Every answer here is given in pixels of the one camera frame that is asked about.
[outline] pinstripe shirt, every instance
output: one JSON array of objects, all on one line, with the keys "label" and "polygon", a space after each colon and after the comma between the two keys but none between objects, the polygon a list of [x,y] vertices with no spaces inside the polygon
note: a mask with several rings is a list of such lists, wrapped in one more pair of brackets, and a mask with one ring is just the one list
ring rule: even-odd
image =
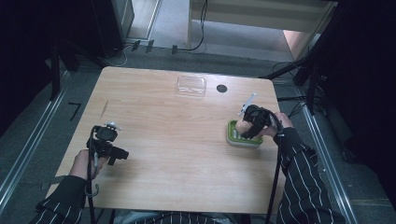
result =
[{"label": "pinstripe shirt", "polygon": [[[318,173],[317,152],[303,144],[295,129],[285,128],[283,134],[281,167],[286,183],[276,222],[346,223],[341,214],[332,210],[328,191]],[[48,199],[37,205],[38,214],[30,223],[79,223],[85,203],[85,185],[86,181],[82,178],[66,176]],[[164,212],[136,222],[145,223],[199,224],[218,221],[202,214]]]}]

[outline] clear plastic container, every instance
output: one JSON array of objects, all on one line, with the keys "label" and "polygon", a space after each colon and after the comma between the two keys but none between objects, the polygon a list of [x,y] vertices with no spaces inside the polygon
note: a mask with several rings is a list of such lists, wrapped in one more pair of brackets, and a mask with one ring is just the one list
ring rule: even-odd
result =
[{"label": "clear plastic container", "polygon": [[178,93],[190,96],[205,96],[206,80],[203,77],[180,76],[177,79]]}]

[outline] person's right hand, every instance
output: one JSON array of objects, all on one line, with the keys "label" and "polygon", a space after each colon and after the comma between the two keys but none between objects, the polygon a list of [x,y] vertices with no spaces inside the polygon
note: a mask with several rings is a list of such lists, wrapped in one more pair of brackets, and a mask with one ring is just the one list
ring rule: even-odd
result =
[{"label": "person's right hand", "polygon": [[[279,119],[279,121],[282,123],[283,128],[293,128],[293,124],[291,123],[291,120],[286,114],[280,112],[275,112],[274,114],[276,115],[277,119]],[[276,129],[273,126],[263,128],[258,136],[261,135],[269,135],[274,137],[276,135]]]}]

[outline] person's left hand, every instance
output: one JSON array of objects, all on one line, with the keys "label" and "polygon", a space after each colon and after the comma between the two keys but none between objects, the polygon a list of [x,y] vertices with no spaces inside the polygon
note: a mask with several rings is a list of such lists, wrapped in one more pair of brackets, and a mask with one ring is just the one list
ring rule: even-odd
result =
[{"label": "person's left hand", "polygon": [[[70,169],[69,175],[74,175],[81,177],[85,180],[88,179],[87,176],[87,167],[88,167],[88,158],[90,157],[88,149],[82,149],[77,156],[75,157],[72,168]],[[98,160],[98,171],[95,174],[95,168],[93,167],[93,160],[91,162],[92,168],[92,179],[96,178],[96,175],[99,174],[99,171],[102,169],[103,164],[108,160],[108,157],[101,157]]]}]

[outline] person's arm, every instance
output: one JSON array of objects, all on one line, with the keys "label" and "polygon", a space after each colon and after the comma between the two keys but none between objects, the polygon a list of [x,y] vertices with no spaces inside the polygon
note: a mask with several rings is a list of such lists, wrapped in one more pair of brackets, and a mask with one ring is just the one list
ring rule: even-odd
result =
[{"label": "person's arm", "polygon": [[346,223],[341,214],[332,210],[329,193],[318,173],[317,152],[303,143],[285,114],[276,116],[284,126],[283,136],[279,138],[271,128],[262,131],[281,146],[281,167],[286,177],[276,222]]},{"label": "person's arm", "polygon": [[[88,150],[75,157],[69,175],[65,176],[55,191],[36,206],[37,215],[30,223],[79,223],[85,204]],[[99,170],[107,158],[99,159]]]}]

